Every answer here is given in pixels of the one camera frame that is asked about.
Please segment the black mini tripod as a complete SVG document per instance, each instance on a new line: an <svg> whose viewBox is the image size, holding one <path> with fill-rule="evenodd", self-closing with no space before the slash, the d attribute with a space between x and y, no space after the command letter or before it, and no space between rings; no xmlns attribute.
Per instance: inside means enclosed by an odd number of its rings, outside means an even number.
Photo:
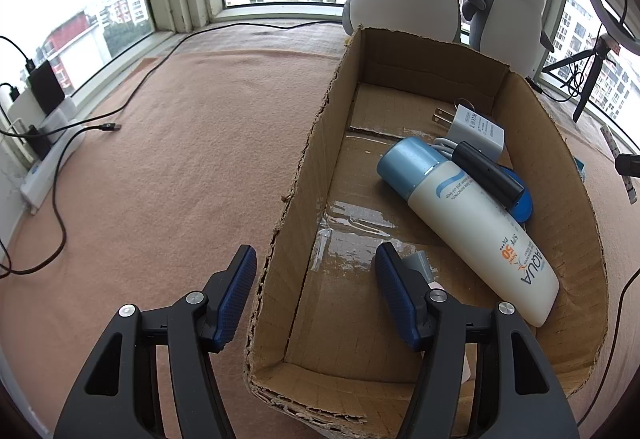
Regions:
<svg viewBox="0 0 640 439"><path fill-rule="evenodd" d="M591 93L596 87L605 62L612 63L608 55L620 50L620 45L609 34L600 35L591 49L577 52L563 60L544 66L544 75L559 81L560 88L570 92L570 99L576 99L572 119L577 122L582 116Z"/></svg>

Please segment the blue round flat object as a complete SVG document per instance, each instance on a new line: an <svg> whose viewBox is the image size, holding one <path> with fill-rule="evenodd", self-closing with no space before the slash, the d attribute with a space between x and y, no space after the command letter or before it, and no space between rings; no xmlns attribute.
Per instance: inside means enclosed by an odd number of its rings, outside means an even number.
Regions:
<svg viewBox="0 0 640 439"><path fill-rule="evenodd" d="M520 225L525 225L526 221L530 217L532 217L533 214L534 205L532 196L530 196L529 189L526 188L525 182L520 177L518 177L518 175L512 169L506 166L502 166L501 169L514 181L518 182L518 184L523 188L523 194L509 209L509 212L516 222L518 222Z"/></svg>

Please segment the black cylindrical device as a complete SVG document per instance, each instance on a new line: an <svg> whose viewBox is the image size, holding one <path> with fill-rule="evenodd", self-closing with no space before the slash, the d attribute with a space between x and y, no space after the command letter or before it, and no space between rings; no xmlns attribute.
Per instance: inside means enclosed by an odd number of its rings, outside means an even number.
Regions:
<svg viewBox="0 0 640 439"><path fill-rule="evenodd" d="M474 179L504 208L513 208L525 192L525 186L491 158L466 141L457 144L451 160Z"/></svg>

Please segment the white sunscreen bottle blue cap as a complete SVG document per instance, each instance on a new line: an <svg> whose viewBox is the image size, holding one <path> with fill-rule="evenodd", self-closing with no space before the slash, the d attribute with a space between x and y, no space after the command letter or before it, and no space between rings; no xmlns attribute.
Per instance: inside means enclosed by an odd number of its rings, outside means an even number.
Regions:
<svg viewBox="0 0 640 439"><path fill-rule="evenodd" d="M464 170L407 138L381 157L376 172L528 324L546 323L558 277L521 225Z"/></svg>

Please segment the white usb charger plug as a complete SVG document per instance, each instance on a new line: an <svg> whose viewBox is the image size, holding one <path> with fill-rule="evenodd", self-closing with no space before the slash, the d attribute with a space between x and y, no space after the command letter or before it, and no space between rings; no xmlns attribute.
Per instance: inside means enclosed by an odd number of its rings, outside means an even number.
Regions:
<svg viewBox="0 0 640 439"><path fill-rule="evenodd" d="M448 156L462 141L473 145L494 162L502 155L504 130L463 104L459 104L454 113L436 107L432 121L447 129L446 136L435 138L433 145Z"/></svg>

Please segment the grey pink small tube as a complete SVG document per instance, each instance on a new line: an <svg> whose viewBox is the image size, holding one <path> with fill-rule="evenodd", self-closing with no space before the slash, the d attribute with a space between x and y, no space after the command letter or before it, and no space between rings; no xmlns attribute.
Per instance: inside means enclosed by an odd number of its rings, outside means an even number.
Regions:
<svg viewBox="0 0 640 439"><path fill-rule="evenodd" d="M418 251L412 255L409 255L402 259L404 265L410 270L419 272L424 277L425 282L431 289L444 289L444 286L436 281L434 271L431 267L430 260L428 260L425 251ZM461 384L465 384L471 379L471 367L469 364L468 356L463 358L463 370L461 377Z"/></svg>

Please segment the small grey penguin plush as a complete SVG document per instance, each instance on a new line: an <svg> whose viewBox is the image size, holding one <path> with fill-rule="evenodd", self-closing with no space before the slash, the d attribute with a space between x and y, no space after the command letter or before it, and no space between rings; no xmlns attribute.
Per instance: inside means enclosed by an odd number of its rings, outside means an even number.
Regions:
<svg viewBox="0 0 640 439"><path fill-rule="evenodd" d="M540 47L553 44L542 30L544 0L484 0L484 9L466 0L462 16L470 23L470 46L525 78L534 75Z"/></svg>

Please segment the brown cardboard box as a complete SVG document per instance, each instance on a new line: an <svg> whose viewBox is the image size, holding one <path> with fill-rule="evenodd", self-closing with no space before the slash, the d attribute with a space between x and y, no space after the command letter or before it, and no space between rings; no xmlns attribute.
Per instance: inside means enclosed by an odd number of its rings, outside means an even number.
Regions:
<svg viewBox="0 0 640 439"><path fill-rule="evenodd" d="M574 438L607 319L596 214L527 82L355 32L259 274L252 394L337 438Z"/></svg>

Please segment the white power strip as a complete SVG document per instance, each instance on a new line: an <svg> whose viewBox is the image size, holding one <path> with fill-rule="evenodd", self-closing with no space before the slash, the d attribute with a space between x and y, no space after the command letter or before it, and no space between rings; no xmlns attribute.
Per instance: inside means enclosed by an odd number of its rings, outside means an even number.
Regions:
<svg viewBox="0 0 640 439"><path fill-rule="evenodd" d="M70 127L77 121L76 105L66 96L46 115L30 89L26 88L17 95L1 119L8 123L6 129L12 134L28 133L32 129L38 131L38 138L20 140L35 159L21 184L21 194L35 214L52 188L63 147L81 129L81 126Z"/></svg>

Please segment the pink blanket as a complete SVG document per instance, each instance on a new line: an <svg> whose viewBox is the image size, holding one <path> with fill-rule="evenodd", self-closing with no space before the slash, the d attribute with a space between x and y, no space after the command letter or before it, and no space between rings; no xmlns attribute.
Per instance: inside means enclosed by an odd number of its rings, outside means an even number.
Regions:
<svg viewBox="0 0 640 439"><path fill-rule="evenodd" d="M125 303L173 303L248 244L258 275L233 343L214 364L241 438L311 438L310 427L255 397L246 346L259 274L292 192L308 134L338 55L297 50L195 52L146 60L108 100L131 100L119 132L86 136L64 165L58 193L25 220L11 251L21 268L54 248L32 275L1 284L1 348L29 405L53 427L107 322ZM639 208L611 154L549 113L596 214L608 279L608 319L588 381L570 397L592 435L639 366Z"/></svg>

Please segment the black power adapter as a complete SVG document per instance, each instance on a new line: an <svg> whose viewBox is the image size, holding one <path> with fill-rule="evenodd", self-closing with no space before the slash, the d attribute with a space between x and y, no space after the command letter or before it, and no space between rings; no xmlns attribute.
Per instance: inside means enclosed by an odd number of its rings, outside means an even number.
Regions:
<svg viewBox="0 0 640 439"><path fill-rule="evenodd" d="M52 148L49 138L43 136L34 125L30 125L26 131L26 143L40 160L45 159Z"/></svg>

